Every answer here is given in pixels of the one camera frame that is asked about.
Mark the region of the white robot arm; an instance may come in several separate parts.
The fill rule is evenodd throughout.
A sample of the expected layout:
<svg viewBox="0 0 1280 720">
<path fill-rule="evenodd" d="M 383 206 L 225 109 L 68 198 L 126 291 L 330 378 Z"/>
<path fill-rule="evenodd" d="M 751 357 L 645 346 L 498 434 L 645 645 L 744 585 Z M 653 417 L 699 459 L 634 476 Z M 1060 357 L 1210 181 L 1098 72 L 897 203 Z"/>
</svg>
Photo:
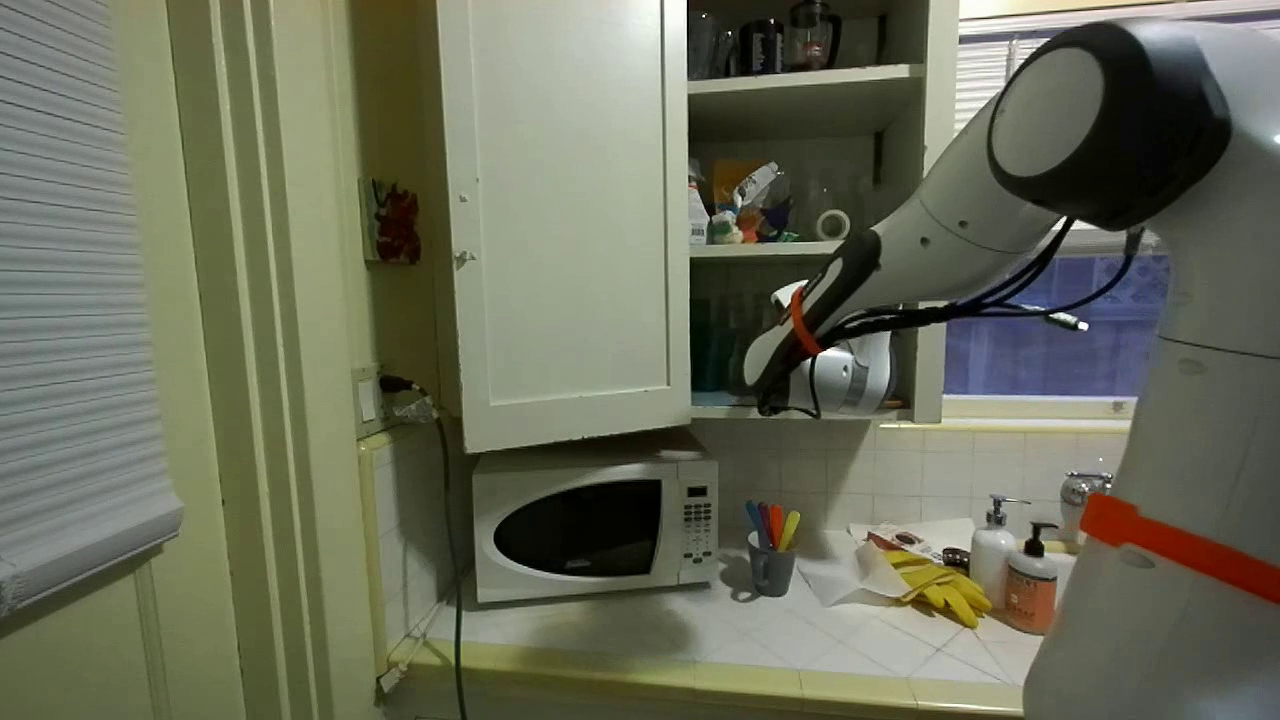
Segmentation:
<svg viewBox="0 0 1280 720">
<path fill-rule="evenodd" d="M 1162 255 L 1117 478 L 1028 669 L 1028 720 L 1280 720 L 1280 44 L 1214 19 L 1042 39 L 897 211 L 793 284 L 741 365 L 764 413 L 825 346 L 946 320 L 1082 323 L 1081 224 Z"/>
</svg>

